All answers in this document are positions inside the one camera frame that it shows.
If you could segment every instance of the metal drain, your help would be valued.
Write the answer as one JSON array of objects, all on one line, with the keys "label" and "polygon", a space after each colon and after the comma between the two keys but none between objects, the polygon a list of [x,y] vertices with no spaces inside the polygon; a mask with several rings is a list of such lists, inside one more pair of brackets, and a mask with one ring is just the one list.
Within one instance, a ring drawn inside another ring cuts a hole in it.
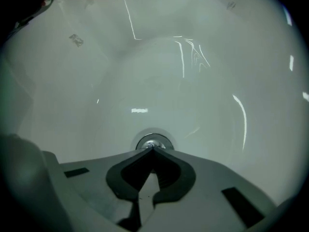
[{"label": "metal drain", "polygon": [[136,149],[160,147],[163,149],[174,149],[170,140],[160,134],[148,134],[144,136],[136,146]]}]

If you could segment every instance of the sink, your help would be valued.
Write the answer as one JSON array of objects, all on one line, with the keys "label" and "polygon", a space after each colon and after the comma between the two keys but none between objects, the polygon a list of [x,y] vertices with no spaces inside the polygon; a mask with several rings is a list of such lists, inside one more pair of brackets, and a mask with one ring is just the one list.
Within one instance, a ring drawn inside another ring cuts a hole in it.
[{"label": "sink", "polygon": [[55,0],[1,53],[4,133],[60,163],[149,134],[276,204],[308,162],[308,52],[276,0]]}]

